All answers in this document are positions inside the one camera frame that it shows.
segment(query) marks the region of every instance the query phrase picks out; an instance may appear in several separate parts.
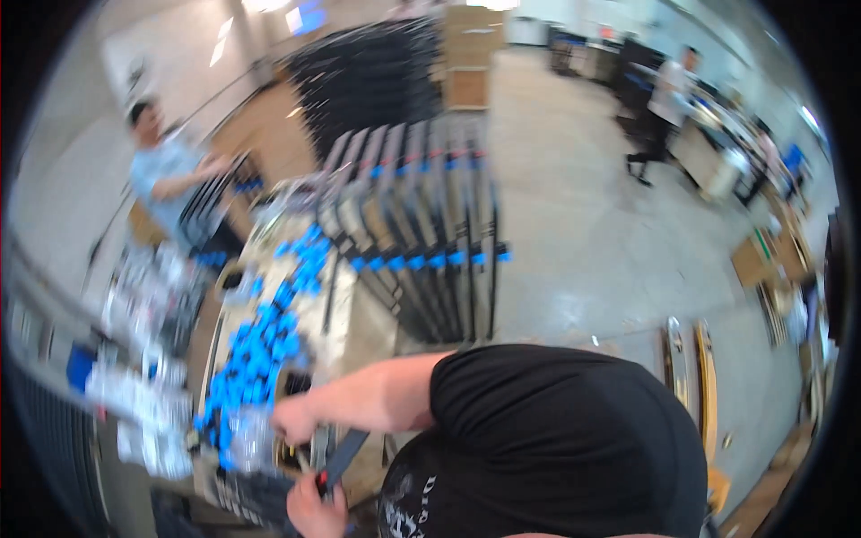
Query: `black t-shirt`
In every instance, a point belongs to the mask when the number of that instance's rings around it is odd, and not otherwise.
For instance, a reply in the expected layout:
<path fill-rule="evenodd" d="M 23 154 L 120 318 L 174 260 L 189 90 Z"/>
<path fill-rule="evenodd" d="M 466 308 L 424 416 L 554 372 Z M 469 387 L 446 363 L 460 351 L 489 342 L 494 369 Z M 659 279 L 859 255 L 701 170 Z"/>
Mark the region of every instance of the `black t-shirt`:
<path fill-rule="evenodd" d="M 499 345 L 440 361 L 437 426 L 397 455 L 382 538 L 699 536 L 706 462 L 675 396 L 633 362 Z"/>

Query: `light blue shirt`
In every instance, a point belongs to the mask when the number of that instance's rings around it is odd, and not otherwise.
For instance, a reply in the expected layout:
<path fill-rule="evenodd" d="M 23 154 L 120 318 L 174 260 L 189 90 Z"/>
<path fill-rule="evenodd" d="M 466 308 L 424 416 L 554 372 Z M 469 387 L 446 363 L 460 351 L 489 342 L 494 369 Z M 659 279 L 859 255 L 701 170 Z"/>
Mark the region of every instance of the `light blue shirt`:
<path fill-rule="evenodd" d="M 195 187 L 186 189 L 179 196 L 164 200 L 153 200 L 152 188 L 162 179 L 185 176 L 195 171 L 204 156 L 206 153 L 203 150 L 191 147 L 174 137 L 163 140 L 156 147 L 138 149 L 132 159 L 132 189 L 164 233 L 184 250 L 189 250 L 191 244 L 179 227 L 179 216 L 191 200 Z"/>

